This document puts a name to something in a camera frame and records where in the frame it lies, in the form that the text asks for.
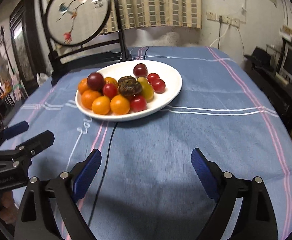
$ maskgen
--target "plaid curtain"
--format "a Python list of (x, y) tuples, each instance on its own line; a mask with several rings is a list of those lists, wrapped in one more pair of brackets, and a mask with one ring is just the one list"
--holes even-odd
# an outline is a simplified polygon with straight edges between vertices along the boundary
[[(118, 0), (124, 29), (151, 26), (201, 28), (201, 0)], [(102, 33), (117, 31), (114, 0)]]

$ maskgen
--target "silver bolt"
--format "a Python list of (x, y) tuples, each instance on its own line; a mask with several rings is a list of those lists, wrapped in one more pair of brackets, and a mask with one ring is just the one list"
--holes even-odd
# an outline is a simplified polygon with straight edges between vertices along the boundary
[(16, 168), (19, 165), (19, 161), (13, 162), (13, 167)]
[(59, 175), (61, 177), (61, 179), (65, 179), (68, 177), (68, 172), (64, 171), (61, 173), (61, 175)]
[(35, 183), (37, 181), (36, 177), (31, 177), (31, 179), (29, 180), (31, 183)]
[(228, 171), (224, 172), (224, 177), (225, 178), (230, 179), (232, 176), (233, 175), (230, 172), (228, 172)]
[(257, 183), (262, 183), (262, 178), (260, 177), (255, 177), (254, 179)]

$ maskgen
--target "plate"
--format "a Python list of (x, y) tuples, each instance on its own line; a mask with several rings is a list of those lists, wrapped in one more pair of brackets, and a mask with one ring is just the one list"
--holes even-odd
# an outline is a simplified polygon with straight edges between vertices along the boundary
[(124, 76), (134, 76), (133, 69), (138, 63), (144, 63), (148, 69), (148, 73), (157, 73), (166, 84), (166, 90), (162, 94), (154, 94), (153, 100), (147, 103), (147, 109), (137, 113), (131, 113), (124, 115), (101, 115), (95, 114), (92, 110), (86, 109), (81, 103), (81, 95), (76, 92), (75, 102), (78, 109), (84, 114), (99, 120), (113, 121), (113, 122), (124, 122), (139, 119), (150, 114), (153, 114), (160, 109), (168, 105), (180, 92), (182, 86), (182, 78), (177, 70), (172, 66), (169, 66), (162, 62), (151, 61), (151, 60), (133, 60), (116, 63), (101, 70), (97, 71), (102, 74), (103, 77), (113, 77), (117, 81), (119, 78)]

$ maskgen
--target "black stripe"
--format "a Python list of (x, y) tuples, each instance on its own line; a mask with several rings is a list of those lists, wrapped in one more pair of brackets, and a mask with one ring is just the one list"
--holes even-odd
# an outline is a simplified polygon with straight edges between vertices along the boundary
[(144, 60), (145, 60), (146, 53), (147, 53), (147, 50), (149, 49), (149, 47), (150, 47), (150, 46), (148, 46), (148, 48), (147, 48), (146, 51), (145, 51)]
[(107, 165), (108, 165), (108, 159), (109, 159), (110, 145), (111, 145), (111, 141), (113, 139), (113, 135), (114, 135), (114, 132), (116, 130), (117, 125), (118, 125), (118, 122), (115, 124), (115, 126), (113, 128), (113, 132), (111, 133), (111, 136), (110, 136), (109, 145), (108, 145), (108, 152), (107, 152), (107, 158), (106, 158), (106, 163), (105, 163), (105, 169), (103, 171), (102, 179), (101, 179), (101, 182), (100, 182), (100, 184), (98, 186), (98, 190), (97, 190), (97, 193), (96, 193), (96, 196), (95, 196), (92, 213), (90, 214), (90, 217), (89, 217), (89, 220), (88, 220), (88, 227), (90, 226), (90, 223), (92, 222), (92, 218), (93, 218), (93, 214), (94, 214), (94, 211), (95, 211), (95, 207), (96, 207), (97, 199), (98, 199), (98, 196), (99, 196), (99, 192), (101, 191), (102, 184), (103, 184), (103, 181), (104, 181), (104, 178), (105, 178)]

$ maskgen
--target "white wall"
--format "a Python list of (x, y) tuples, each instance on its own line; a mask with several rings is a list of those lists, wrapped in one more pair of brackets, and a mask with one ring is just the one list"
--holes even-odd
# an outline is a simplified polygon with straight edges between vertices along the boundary
[[(4, 0), (0, 5), (0, 26), (5, 29), (5, 39), (10, 44), (9, 15), (20, 0)], [(292, 28), (292, 4), (287, 2), (289, 27)], [(246, 19), (239, 11), (246, 4)], [(281, 0), (277, 0), (275, 6), (270, 0), (202, 0), (202, 29), (191, 29), (183, 27), (151, 27), (141, 29), (130, 29), (125, 31), (126, 44), (131, 46), (209, 46), (218, 37), (219, 23), (206, 20), (206, 11), (216, 14), (233, 15), (245, 24), (241, 24), (240, 32), (244, 43), (244, 52), (251, 54), (256, 46), (266, 48), (266, 44), (275, 45), (280, 49), (282, 41), (279, 31), (282, 25), (287, 24), (286, 13)], [(35, 14), (40, 43), (47, 67), (48, 47), (44, 37), (42, 22), (40, 19), (38, 0), (35, 1)], [(243, 48), (238, 30), (230, 27), (228, 33), (220, 42), (220, 49), (226, 52), (236, 62), (244, 67)], [(14, 61), (12, 49), (9, 56)]]

